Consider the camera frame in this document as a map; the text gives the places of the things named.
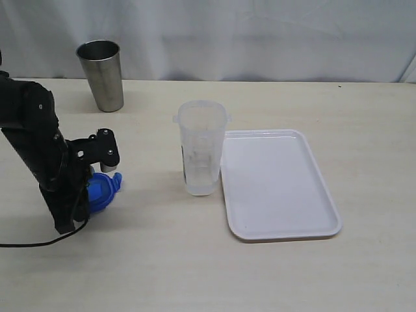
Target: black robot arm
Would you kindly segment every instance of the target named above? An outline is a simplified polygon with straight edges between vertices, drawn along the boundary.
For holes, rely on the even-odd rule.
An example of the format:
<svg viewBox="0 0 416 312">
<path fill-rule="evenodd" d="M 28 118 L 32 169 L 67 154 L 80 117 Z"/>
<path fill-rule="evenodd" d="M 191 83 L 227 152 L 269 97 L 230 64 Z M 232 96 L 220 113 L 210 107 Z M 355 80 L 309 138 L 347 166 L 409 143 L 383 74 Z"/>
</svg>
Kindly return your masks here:
<svg viewBox="0 0 416 312">
<path fill-rule="evenodd" d="M 120 156 L 110 129 L 71 141 L 64 139 L 58 124 L 50 91 L 0 71 L 1 131 L 39 182 L 55 228 L 64 234 L 75 230 L 74 220 L 90 216 L 86 188 L 92 177 L 90 165 L 99 162 L 108 172 L 116 168 Z"/>
</svg>

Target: metal tumbler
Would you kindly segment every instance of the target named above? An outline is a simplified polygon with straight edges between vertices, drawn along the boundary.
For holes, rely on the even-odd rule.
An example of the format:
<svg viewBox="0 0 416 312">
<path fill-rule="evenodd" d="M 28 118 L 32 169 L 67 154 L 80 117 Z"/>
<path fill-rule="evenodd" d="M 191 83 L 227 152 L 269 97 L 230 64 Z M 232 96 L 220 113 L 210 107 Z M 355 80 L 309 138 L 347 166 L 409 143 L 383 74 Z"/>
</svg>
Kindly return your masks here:
<svg viewBox="0 0 416 312">
<path fill-rule="evenodd" d="M 103 112 L 121 109 L 124 97 L 118 44 L 95 40 L 80 45 L 76 53 L 98 109 Z"/>
</svg>

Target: white backdrop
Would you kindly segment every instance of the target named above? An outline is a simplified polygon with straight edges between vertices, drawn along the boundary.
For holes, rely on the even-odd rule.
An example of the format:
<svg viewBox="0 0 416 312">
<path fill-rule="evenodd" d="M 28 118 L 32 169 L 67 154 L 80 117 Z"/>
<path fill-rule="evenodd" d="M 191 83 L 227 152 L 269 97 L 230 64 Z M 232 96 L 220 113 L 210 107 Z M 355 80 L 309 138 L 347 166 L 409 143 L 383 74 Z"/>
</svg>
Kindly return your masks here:
<svg viewBox="0 0 416 312">
<path fill-rule="evenodd" d="M 0 0 L 14 77 L 83 77 L 97 38 L 126 79 L 416 82 L 416 0 Z"/>
</svg>

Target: table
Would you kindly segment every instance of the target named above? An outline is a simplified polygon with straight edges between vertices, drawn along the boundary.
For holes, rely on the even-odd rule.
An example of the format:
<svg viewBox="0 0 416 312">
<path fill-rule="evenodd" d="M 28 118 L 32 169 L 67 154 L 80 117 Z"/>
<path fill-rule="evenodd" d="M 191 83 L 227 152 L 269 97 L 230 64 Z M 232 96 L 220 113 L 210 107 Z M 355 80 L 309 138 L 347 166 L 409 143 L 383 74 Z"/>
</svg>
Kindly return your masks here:
<svg viewBox="0 0 416 312">
<path fill-rule="evenodd" d="M 39 79 L 68 139 L 116 133 L 122 191 L 82 232 L 0 250 L 0 311 L 415 311 L 416 86 L 124 81 L 102 113 L 83 80 Z M 333 239 L 245 244 L 223 194 L 184 191 L 177 108 L 223 103 L 228 129 L 307 137 L 344 228 Z M 0 137 L 1 242 L 56 237 L 37 184 Z"/>
</svg>

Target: clear plastic cup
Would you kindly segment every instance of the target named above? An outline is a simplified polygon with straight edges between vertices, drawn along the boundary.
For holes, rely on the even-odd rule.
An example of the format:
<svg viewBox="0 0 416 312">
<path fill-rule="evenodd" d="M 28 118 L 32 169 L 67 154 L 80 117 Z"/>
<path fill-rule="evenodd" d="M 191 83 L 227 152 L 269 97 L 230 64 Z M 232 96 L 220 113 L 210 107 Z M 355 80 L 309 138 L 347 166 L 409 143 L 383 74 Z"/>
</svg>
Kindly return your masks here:
<svg viewBox="0 0 416 312">
<path fill-rule="evenodd" d="M 179 108 L 174 122 L 181 130 L 183 175 L 188 193 L 204 196 L 215 191 L 229 120 L 226 109 L 214 101 L 190 101 Z"/>
</svg>

